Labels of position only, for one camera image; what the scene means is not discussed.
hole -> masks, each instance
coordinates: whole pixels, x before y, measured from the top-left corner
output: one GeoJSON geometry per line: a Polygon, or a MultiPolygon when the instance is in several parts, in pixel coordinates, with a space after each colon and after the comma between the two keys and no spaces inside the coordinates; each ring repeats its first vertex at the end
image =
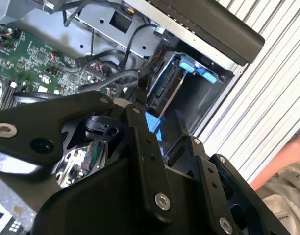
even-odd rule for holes
{"type": "Polygon", "coordinates": [[[191,177],[194,177],[194,172],[192,170],[190,170],[190,171],[187,172],[187,175],[189,175],[191,177]]]}
{"type": "Polygon", "coordinates": [[[111,127],[108,131],[107,134],[109,136],[115,136],[117,133],[119,132],[119,130],[115,127],[111,127]]]}
{"type": "Polygon", "coordinates": [[[242,207],[239,205],[234,205],[230,208],[232,213],[233,220],[240,230],[243,230],[247,227],[247,221],[245,220],[246,215],[242,207]]]}
{"type": "Polygon", "coordinates": [[[153,153],[150,154],[150,159],[151,159],[152,161],[155,160],[155,155],[154,155],[153,153]]]}
{"type": "Polygon", "coordinates": [[[127,33],[132,20],[117,11],[114,12],[114,15],[111,18],[110,25],[116,27],[119,31],[127,33]]]}
{"type": "Polygon", "coordinates": [[[214,182],[212,182],[212,186],[215,187],[215,188],[218,188],[218,185],[214,182]]]}
{"type": "Polygon", "coordinates": [[[34,139],[30,147],[33,151],[39,154],[49,154],[54,150],[54,144],[47,139],[44,138],[36,138],[34,139]]]}

electronic component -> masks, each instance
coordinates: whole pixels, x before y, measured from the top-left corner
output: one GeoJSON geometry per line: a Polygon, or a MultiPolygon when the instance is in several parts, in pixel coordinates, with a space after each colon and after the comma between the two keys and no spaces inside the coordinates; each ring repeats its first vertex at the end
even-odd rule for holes
{"type": "Polygon", "coordinates": [[[151,114],[161,118],[182,85],[186,75],[196,74],[214,84],[218,75],[192,57],[178,52],[167,52],[156,63],[147,95],[151,114]]]}
{"type": "Polygon", "coordinates": [[[13,93],[21,91],[21,86],[18,86],[15,82],[5,81],[3,83],[3,93],[0,98],[0,110],[9,109],[16,105],[16,102],[13,100],[13,93]]]}
{"type": "Polygon", "coordinates": [[[45,57],[46,57],[46,54],[44,52],[42,52],[42,51],[38,52],[37,58],[39,60],[44,61],[45,57]]]}
{"type": "Polygon", "coordinates": [[[70,74],[68,76],[68,80],[71,81],[71,82],[75,82],[77,79],[77,76],[75,74],[70,74]]]}

aluminum surface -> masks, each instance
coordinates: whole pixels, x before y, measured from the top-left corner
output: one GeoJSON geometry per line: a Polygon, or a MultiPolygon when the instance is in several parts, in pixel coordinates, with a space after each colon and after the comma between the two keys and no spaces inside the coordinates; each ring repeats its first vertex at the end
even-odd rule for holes
{"type": "Polygon", "coordinates": [[[220,3],[266,43],[195,135],[207,154],[226,156],[250,183],[300,128],[300,0],[220,3]]]}
{"type": "Polygon", "coordinates": [[[61,188],[55,177],[41,183],[28,182],[18,176],[0,173],[0,204],[30,230],[43,204],[61,188]]]}
{"type": "Polygon", "coordinates": [[[167,29],[173,35],[177,36],[179,39],[186,42],[188,45],[195,48],[200,53],[204,54],[217,64],[221,65],[223,68],[230,70],[236,65],[236,63],[229,59],[227,56],[210,46],[201,38],[197,37],[197,35],[195,35],[191,31],[181,26],[179,23],[174,21],[174,19],[163,14],[160,10],[156,9],[147,1],[125,0],[125,2],[131,5],[136,10],[142,12],[150,19],[157,22],[159,25],[167,29]]]}
{"type": "MultiPolygon", "coordinates": [[[[126,48],[135,30],[145,23],[140,17],[135,15],[132,18],[127,33],[123,33],[110,24],[114,12],[115,10],[113,8],[95,4],[85,7],[78,18],[108,39],[126,48]]],[[[154,31],[155,27],[149,27],[142,29],[142,31],[136,34],[131,46],[131,51],[140,57],[152,56],[160,43],[160,38],[153,34],[154,31]]]]}

black cable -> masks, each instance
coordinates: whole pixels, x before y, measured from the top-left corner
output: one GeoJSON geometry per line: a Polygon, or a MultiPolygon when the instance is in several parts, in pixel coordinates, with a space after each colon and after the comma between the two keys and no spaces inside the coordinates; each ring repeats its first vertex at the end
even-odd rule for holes
{"type": "Polygon", "coordinates": [[[94,61],[99,60],[100,58],[103,58],[105,56],[118,55],[118,54],[125,55],[125,52],[123,52],[121,50],[116,50],[116,49],[107,50],[107,51],[101,52],[101,53],[93,55],[93,56],[85,56],[85,57],[77,58],[77,59],[75,59],[75,63],[76,63],[76,66],[78,68],[80,68],[80,67],[88,65],[90,63],[93,63],[94,61]]]}
{"type": "Polygon", "coordinates": [[[95,39],[95,30],[92,29],[91,31],[91,50],[90,50],[90,55],[93,56],[93,44],[94,44],[94,39],[95,39]]]}
{"type": "Polygon", "coordinates": [[[126,64],[127,64],[128,57],[129,57],[129,53],[130,53],[130,49],[131,49],[131,45],[132,45],[132,42],[133,42],[133,40],[134,40],[134,37],[136,36],[136,34],[137,34],[140,30],[142,30],[142,29],[144,29],[144,28],[147,28],[147,27],[156,27],[156,25],[155,25],[155,24],[152,24],[152,23],[148,23],[148,24],[144,24],[144,25],[142,25],[142,26],[139,26],[139,27],[135,30],[135,32],[132,34],[132,36],[131,36],[131,38],[130,38],[130,40],[129,40],[129,43],[128,43],[128,45],[127,45],[127,49],[126,49],[126,53],[125,53],[124,59],[123,59],[123,60],[120,62],[120,64],[119,64],[119,68],[120,68],[121,70],[124,70],[124,69],[125,69],[125,66],[126,66],[126,64]]]}
{"type": "Polygon", "coordinates": [[[142,17],[141,19],[142,19],[142,21],[143,21],[145,24],[147,24],[147,21],[145,20],[144,17],[142,17]]]}
{"type": "Polygon", "coordinates": [[[82,72],[86,68],[86,66],[81,67],[81,69],[78,69],[78,67],[76,67],[75,69],[78,69],[77,71],[68,71],[65,68],[61,67],[61,65],[58,63],[58,61],[55,58],[53,58],[53,61],[59,70],[61,70],[64,73],[68,73],[68,74],[76,74],[76,73],[82,72]]]}
{"type": "Polygon", "coordinates": [[[35,103],[47,101],[49,99],[60,98],[60,95],[50,94],[46,92],[16,92],[13,93],[13,100],[18,103],[35,103]]]}
{"type": "Polygon", "coordinates": [[[117,74],[113,74],[109,77],[106,77],[106,79],[101,82],[90,83],[90,84],[79,86],[78,91],[79,92],[96,91],[103,87],[106,87],[107,85],[119,79],[126,78],[126,77],[139,79],[139,73],[136,70],[125,70],[117,74]]]}
{"type": "Polygon", "coordinates": [[[72,22],[73,18],[90,2],[91,0],[82,0],[77,9],[66,19],[66,21],[64,22],[64,26],[68,27],[72,22]]]}
{"type": "Polygon", "coordinates": [[[132,81],[132,82],[126,82],[126,83],[123,83],[123,84],[119,84],[118,86],[119,87],[134,87],[134,86],[137,86],[139,83],[138,80],[135,80],[135,81],[132,81]]]}
{"type": "Polygon", "coordinates": [[[67,13],[66,10],[62,10],[62,14],[63,14],[63,23],[65,24],[66,20],[67,20],[67,13]]]}
{"type": "Polygon", "coordinates": [[[80,4],[81,4],[81,1],[73,1],[70,3],[66,3],[66,4],[62,5],[58,11],[64,11],[64,10],[66,11],[66,10],[69,10],[69,9],[72,9],[75,7],[79,7],[80,4]]]}

bolt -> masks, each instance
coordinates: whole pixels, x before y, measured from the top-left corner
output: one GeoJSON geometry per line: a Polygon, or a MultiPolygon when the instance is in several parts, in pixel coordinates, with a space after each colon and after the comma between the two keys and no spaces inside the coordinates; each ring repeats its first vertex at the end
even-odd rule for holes
{"type": "Polygon", "coordinates": [[[137,108],[133,108],[133,110],[138,114],[140,113],[139,109],[137,109],[137,108]]]}
{"type": "Polygon", "coordinates": [[[100,97],[100,101],[102,101],[103,103],[108,103],[109,101],[106,99],[106,98],[104,98],[104,97],[100,97]]]}
{"type": "Polygon", "coordinates": [[[8,123],[0,123],[0,137],[12,138],[17,135],[17,128],[8,123]]]}
{"type": "Polygon", "coordinates": [[[220,159],[221,163],[224,163],[224,164],[226,163],[226,160],[224,157],[221,156],[221,157],[219,157],[219,159],[220,159]]]}
{"type": "Polygon", "coordinates": [[[156,205],[163,211],[168,211],[171,208],[169,198],[163,193],[158,193],[154,197],[156,205]]]}
{"type": "Polygon", "coordinates": [[[150,159],[151,159],[152,161],[155,160],[155,155],[154,155],[153,153],[150,154],[150,159]]]}
{"type": "Polygon", "coordinates": [[[194,142],[198,145],[201,144],[200,140],[198,140],[197,138],[194,138],[194,142]]]}
{"type": "Polygon", "coordinates": [[[226,218],[219,219],[220,226],[227,234],[233,234],[233,227],[226,218]]]}

